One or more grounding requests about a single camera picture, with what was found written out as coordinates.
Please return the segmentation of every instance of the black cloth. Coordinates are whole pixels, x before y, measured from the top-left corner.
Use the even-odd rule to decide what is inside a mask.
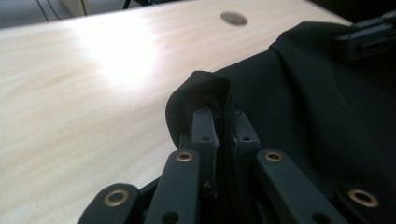
[[[353,29],[303,22],[261,54],[215,73],[194,72],[173,93],[166,120],[175,145],[204,106],[221,142],[219,197],[203,201],[203,222],[279,221],[251,172],[256,152],[236,153],[233,116],[241,110],[262,149],[287,153],[332,203],[339,189],[360,186],[379,201],[361,215],[396,223],[396,53],[337,62],[332,40]]]

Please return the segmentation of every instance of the wooden table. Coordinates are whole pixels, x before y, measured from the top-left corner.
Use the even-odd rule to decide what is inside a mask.
[[[176,149],[170,94],[300,21],[347,23],[300,0],[200,0],[2,30],[0,223],[76,223],[101,189],[145,186]]]

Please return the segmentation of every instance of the chair leg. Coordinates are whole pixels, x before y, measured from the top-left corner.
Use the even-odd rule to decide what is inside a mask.
[[[125,4],[123,9],[127,9],[129,7],[129,4],[131,3],[131,0],[125,0]]]

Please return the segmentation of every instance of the gray floor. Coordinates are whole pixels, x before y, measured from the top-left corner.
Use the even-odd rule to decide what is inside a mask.
[[[89,0],[92,14],[122,10],[124,0]],[[130,7],[141,7],[131,1]],[[0,0],[0,29],[72,18],[61,0]]]

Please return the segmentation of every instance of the folded cloth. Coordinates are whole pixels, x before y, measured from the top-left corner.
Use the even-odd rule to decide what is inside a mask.
[[[251,171],[257,151],[233,143],[236,110],[252,124],[259,149],[288,154],[349,221],[396,223],[396,52],[336,61],[332,41],[355,29],[303,22],[261,54],[192,73],[172,94],[166,120],[175,145],[204,106],[221,143],[219,196],[203,200],[203,223],[279,221]],[[342,206],[337,195],[351,186],[370,192],[378,206]]]

